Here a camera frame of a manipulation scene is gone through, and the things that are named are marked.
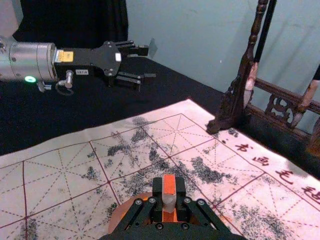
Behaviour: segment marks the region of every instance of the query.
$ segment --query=green led light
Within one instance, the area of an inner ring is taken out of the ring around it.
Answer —
[[[26,76],[24,80],[28,83],[35,83],[37,79],[34,76]]]

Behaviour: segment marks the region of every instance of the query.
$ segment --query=carved wooden frame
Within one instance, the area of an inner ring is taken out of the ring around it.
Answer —
[[[253,82],[255,87],[258,87],[271,94],[269,103],[265,111],[250,103],[247,106],[244,106],[246,82],[249,79],[249,74],[253,72],[253,66],[257,67],[258,62],[260,61],[277,0],[270,0],[267,16],[263,24],[259,45],[256,51],[256,56],[254,58],[254,47],[258,38],[268,1],[269,0],[258,0],[248,45],[244,55],[242,56],[237,77],[231,82],[230,87],[223,95],[220,108],[215,115],[215,119],[209,121],[207,125],[207,131],[210,134],[215,134],[219,130],[228,129],[241,123],[244,115],[255,115],[268,121],[272,126],[280,129],[282,132],[293,135],[300,141],[305,143],[309,142],[310,140],[315,141],[315,139],[318,138],[316,136],[320,136],[320,126],[318,126],[320,125],[320,118],[314,127],[312,135],[296,128],[296,126],[306,110],[320,115],[320,102],[312,100],[313,94],[315,93],[320,82],[320,66],[303,96],[276,86],[272,83],[266,82],[262,79],[254,79],[255,81]],[[282,115],[279,116],[275,114],[273,110],[282,113]],[[291,111],[293,114],[293,120],[291,122],[288,122],[288,111]]]

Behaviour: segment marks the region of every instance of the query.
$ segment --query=light blue wall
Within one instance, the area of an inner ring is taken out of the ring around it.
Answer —
[[[257,0],[127,0],[129,39],[157,47],[153,60],[225,92],[235,78]],[[258,77],[303,94],[320,63],[320,1],[278,0]],[[320,101],[320,89],[314,98]],[[269,95],[255,89],[252,103]],[[311,132],[315,114],[299,127]]]

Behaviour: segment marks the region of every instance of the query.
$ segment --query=silver cylindrical motor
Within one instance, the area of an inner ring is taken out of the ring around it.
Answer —
[[[0,36],[0,81],[56,82],[54,43],[16,42]]]

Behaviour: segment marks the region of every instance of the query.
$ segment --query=black cloth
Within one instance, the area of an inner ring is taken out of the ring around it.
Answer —
[[[218,110],[221,92],[150,59],[128,58],[122,62],[121,68],[134,74],[156,73],[156,78],[145,82],[141,92],[107,87],[98,78],[78,80],[74,81],[74,95],[69,97],[59,95],[55,90],[41,93],[36,85],[2,83],[0,155],[64,134],[143,114],[187,98],[212,114]],[[254,116],[238,130],[319,178],[319,159],[305,152],[306,144]]]
[[[126,0],[21,0],[17,41],[58,48],[97,48],[128,40]]]

